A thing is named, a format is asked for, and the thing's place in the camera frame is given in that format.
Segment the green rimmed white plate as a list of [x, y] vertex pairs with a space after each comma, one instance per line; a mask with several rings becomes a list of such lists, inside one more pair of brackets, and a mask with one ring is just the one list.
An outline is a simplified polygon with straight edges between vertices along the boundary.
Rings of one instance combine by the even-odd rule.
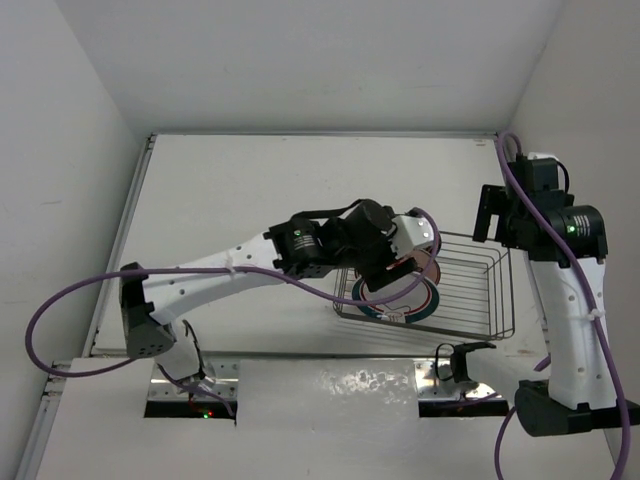
[[434, 314], [439, 307], [440, 293], [436, 284], [429, 278], [421, 282], [403, 297], [392, 302], [370, 305], [373, 300], [388, 298], [408, 287], [416, 275], [406, 276], [376, 292], [371, 292], [362, 279], [358, 279], [351, 288], [351, 298], [365, 301], [367, 305], [358, 306], [365, 316], [396, 323], [415, 324]]

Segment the pink plate red characters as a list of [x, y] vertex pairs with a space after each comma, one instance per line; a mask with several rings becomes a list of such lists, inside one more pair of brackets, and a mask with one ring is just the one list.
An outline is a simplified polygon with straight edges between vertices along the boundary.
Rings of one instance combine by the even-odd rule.
[[413, 269], [414, 275], [420, 275], [423, 271], [426, 271], [427, 279], [435, 285], [440, 283], [441, 268], [436, 260], [431, 260], [431, 253], [428, 249], [413, 250], [396, 262], [396, 265], [409, 261], [410, 259], [415, 263], [415, 268]]

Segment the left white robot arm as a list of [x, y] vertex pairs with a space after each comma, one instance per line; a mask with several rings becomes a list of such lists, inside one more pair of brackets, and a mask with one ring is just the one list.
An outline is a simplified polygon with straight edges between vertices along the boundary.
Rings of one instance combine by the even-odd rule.
[[410, 254], [431, 243], [432, 225], [416, 211], [398, 214], [362, 199], [342, 209], [302, 211], [249, 241], [183, 264], [168, 274], [122, 267], [119, 304], [131, 359], [153, 358], [175, 380], [200, 377], [203, 366], [188, 312], [270, 285], [320, 279], [352, 268], [377, 291], [412, 273]]

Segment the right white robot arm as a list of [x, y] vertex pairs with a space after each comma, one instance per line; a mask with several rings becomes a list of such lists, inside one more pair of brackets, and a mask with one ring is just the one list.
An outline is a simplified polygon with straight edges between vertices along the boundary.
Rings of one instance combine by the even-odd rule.
[[448, 378], [491, 385], [515, 406], [520, 424], [533, 437], [619, 428], [617, 395], [593, 326], [595, 313], [604, 309], [608, 246], [603, 217], [592, 206], [575, 204], [560, 187], [568, 174], [556, 158], [519, 154], [509, 168], [540, 217], [577, 258], [596, 305], [587, 304], [568, 258], [514, 188], [485, 185], [473, 238], [485, 241], [496, 216], [496, 241], [525, 253], [536, 305], [546, 322], [551, 370], [536, 372], [522, 357], [501, 353], [489, 342], [473, 342], [454, 346]]

